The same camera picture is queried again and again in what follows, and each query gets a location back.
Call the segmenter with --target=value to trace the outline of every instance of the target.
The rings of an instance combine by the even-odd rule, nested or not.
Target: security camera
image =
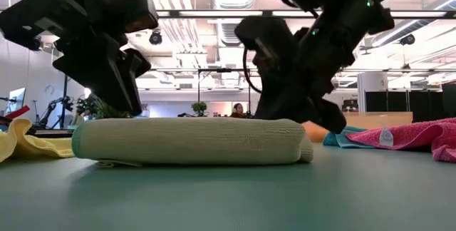
[[[160,34],[160,31],[152,31],[152,35],[150,35],[149,42],[152,45],[160,45],[162,41],[162,34]]]
[[[401,45],[412,45],[415,43],[415,36],[412,34],[409,34],[399,40],[399,44]]]
[[[36,38],[33,39],[32,41],[33,45],[30,46],[30,50],[39,53],[44,49],[44,42],[41,40],[40,36],[37,36]]]

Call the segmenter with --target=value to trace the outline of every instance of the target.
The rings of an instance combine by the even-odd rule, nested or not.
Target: desk
[[[312,164],[0,168],[0,230],[456,230],[456,165],[428,153],[327,148]]]

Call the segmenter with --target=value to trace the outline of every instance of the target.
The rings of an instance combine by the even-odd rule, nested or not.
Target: computer monitor
[[[9,102],[5,110],[5,114],[13,113],[24,106],[26,97],[26,89],[20,88],[9,92]]]

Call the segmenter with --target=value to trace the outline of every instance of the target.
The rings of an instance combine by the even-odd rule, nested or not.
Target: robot
[[[332,77],[355,61],[359,41],[393,28],[393,18],[383,0],[282,1],[311,12],[313,26],[292,34],[283,19],[250,16],[235,30],[245,47],[244,62],[247,50],[256,51],[262,91],[254,117],[311,120],[340,133],[346,120],[322,97],[334,89]],[[63,56],[53,66],[119,111],[136,115],[141,107],[135,78],[150,64],[139,51],[120,47],[127,43],[125,33],[155,29],[157,20],[152,0],[22,0],[0,13],[0,29],[31,50],[39,47],[41,32],[57,35]]]

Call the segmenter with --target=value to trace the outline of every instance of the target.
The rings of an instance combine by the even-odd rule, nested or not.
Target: pink towel
[[[380,129],[349,133],[354,142],[389,150],[406,150],[430,146],[434,160],[456,163],[456,118],[413,123],[390,128],[393,146],[380,145]]]

